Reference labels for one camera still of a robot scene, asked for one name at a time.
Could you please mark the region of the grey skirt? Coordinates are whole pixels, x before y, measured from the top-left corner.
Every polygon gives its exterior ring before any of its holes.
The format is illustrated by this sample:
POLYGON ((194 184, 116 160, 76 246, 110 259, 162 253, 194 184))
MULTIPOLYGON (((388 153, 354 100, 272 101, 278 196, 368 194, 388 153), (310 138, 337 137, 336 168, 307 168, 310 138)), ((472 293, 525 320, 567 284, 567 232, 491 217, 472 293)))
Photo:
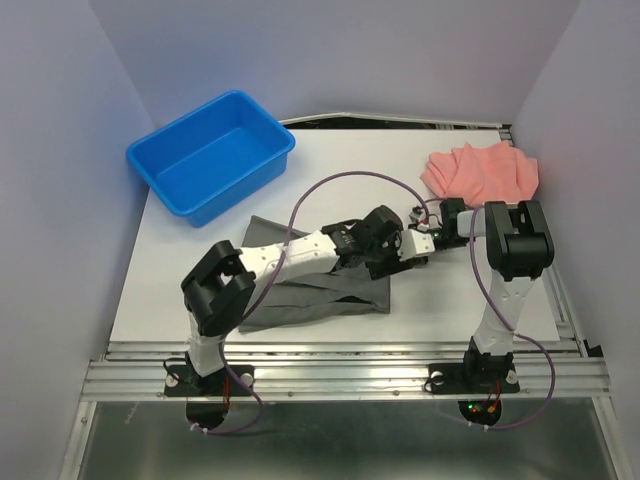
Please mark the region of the grey skirt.
POLYGON ((243 334, 303 325, 334 316, 388 314, 389 278, 373 280, 365 266, 280 281, 240 326, 243 334))

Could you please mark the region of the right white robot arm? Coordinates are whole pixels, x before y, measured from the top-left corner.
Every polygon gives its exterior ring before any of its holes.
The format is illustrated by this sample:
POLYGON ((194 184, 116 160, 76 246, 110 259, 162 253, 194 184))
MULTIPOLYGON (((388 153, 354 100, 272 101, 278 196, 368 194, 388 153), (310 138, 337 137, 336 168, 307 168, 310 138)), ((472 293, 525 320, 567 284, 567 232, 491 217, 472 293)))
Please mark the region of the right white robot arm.
POLYGON ((484 238, 491 285, 480 288, 486 307, 463 359, 429 365, 428 385, 437 394, 485 393, 496 386, 514 393, 519 390, 513 363, 517 323, 527 294, 553 262, 553 240, 535 200, 463 207, 460 199, 443 202, 436 247, 473 247, 476 238, 484 238))

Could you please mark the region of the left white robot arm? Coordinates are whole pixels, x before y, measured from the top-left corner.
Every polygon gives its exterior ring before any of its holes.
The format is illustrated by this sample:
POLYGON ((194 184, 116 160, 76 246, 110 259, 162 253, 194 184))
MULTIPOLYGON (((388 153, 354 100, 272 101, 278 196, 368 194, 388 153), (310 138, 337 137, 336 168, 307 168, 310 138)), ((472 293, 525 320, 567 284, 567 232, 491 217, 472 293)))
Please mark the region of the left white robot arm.
POLYGON ((276 281, 361 265, 378 280, 409 270, 434 252, 431 234, 404 227, 386 206, 288 242, 242 248, 227 240, 214 244, 181 283, 191 328, 188 382, 202 394, 221 386, 225 337, 276 281))

